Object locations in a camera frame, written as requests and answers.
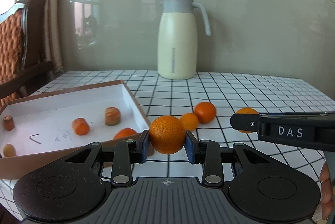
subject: cardboard box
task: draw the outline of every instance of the cardboard box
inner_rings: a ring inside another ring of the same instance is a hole
[[[104,123],[107,107],[117,107],[121,122],[115,126]],[[10,115],[15,128],[6,131],[3,117]],[[90,132],[78,136],[71,123],[83,117]],[[12,144],[17,156],[0,158],[0,179],[19,179],[23,175],[57,160],[82,146],[98,141],[104,147],[117,141],[139,138],[139,134],[123,139],[113,137],[123,128],[141,133],[150,122],[122,80],[104,82],[56,92],[24,97],[7,102],[0,109],[1,155],[5,144]]]

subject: jug handle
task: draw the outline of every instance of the jug handle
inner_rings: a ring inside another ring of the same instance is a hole
[[[205,23],[206,35],[210,36],[211,31],[210,31],[210,26],[209,26],[209,19],[208,19],[207,12],[206,12],[205,8],[202,6],[202,4],[199,4],[199,3],[192,3],[192,6],[200,9],[202,18],[204,19],[204,23]]]

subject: chair armrest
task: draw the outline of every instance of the chair armrest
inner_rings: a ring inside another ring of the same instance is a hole
[[[17,76],[3,84],[0,84],[0,98],[5,98],[13,92],[19,90],[28,80],[39,74],[49,72],[52,68],[52,62],[47,61],[31,65],[23,70],[20,70],[17,73]]]

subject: gray jug lid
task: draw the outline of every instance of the gray jug lid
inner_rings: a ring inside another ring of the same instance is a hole
[[[163,13],[193,13],[192,0],[164,0]]]

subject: white grid tablecloth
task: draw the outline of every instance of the white grid tablecloth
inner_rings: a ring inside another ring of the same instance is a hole
[[[123,79],[133,92],[150,121],[161,115],[192,112],[199,102],[212,102],[217,117],[200,124],[193,131],[199,140],[209,139],[221,146],[232,147],[243,142],[312,177],[319,187],[319,174],[324,163],[322,151],[276,145],[257,140],[257,134],[240,133],[230,126],[231,115],[242,107],[258,112],[334,111],[335,101],[301,79],[250,74],[198,72],[189,80],[169,80],[157,71],[70,71],[51,81],[34,94],[57,91],[87,84]],[[225,180],[233,178],[230,164],[223,164]],[[111,167],[103,171],[108,180]],[[183,148],[172,155],[155,152],[143,165],[133,165],[133,177],[190,177],[201,180],[202,165],[191,165]],[[0,203],[15,217],[22,219],[13,202],[16,180],[0,181]]]

